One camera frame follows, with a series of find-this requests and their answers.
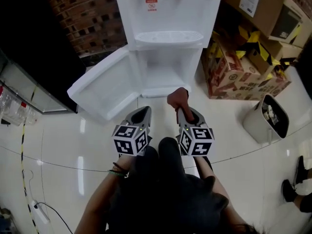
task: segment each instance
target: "shelf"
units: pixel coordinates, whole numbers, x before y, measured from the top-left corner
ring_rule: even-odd
[[[136,36],[137,43],[144,45],[189,45],[203,39],[197,31],[153,31]]]

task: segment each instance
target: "bracelet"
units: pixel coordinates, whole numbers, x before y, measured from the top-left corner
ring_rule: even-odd
[[[113,162],[113,165],[119,168],[123,173],[127,174],[128,171],[126,169],[123,169],[121,166],[119,166],[116,162]]]
[[[115,172],[115,171],[113,171],[113,170],[109,170],[109,171],[108,171],[108,173],[110,173],[110,174],[114,174],[114,175],[117,175],[117,176],[120,176],[120,177],[125,177],[125,175],[124,175],[124,174],[119,173],[119,172]]]

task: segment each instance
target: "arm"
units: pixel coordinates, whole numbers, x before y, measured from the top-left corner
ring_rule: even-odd
[[[223,210],[223,215],[224,215],[226,221],[231,226],[246,225],[247,223],[241,218],[241,216],[234,209],[228,193],[226,192],[223,185],[220,183],[219,179],[215,176],[214,172],[211,170],[210,166],[205,161],[205,159],[203,157],[194,157],[194,159],[195,159],[197,168],[200,169],[200,172],[201,172],[203,178],[207,178],[209,176],[215,177],[213,192],[219,193],[219,194],[225,196],[226,198],[228,198],[229,204]]]
[[[122,155],[117,164],[125,170],[129,170],[134,157]],[[112,168],[113,171],[121,172],[116,166]],[[86,209],[82,215],[80,223],[75,231],[75,234],[98,234],[104,233],[106,228],[106,221],[104,219],[105,213],[109,209],[109,201],[114,194],[117,185],[122,177],[109,173],[96,191],[91,196]]]

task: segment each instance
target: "open cabinet door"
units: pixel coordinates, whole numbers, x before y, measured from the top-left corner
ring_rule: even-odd
[[[67,91],[99,121],[117,115],[141,94],[137,59],[126,45],[99,62]]]

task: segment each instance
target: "white trash bin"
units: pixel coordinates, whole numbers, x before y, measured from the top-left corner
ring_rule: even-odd
[[[274,127],[272,127],[263,116],[262,105],[264,102],[272,106],[273,111],[279,118],[279,122]],[[259,144],[266,142],[271,144],[274,140],[285,138],[288,126],[289,118],[287,113],[270,94],[266,94],[263,99],[247,113],[243,120],[243,127]]]

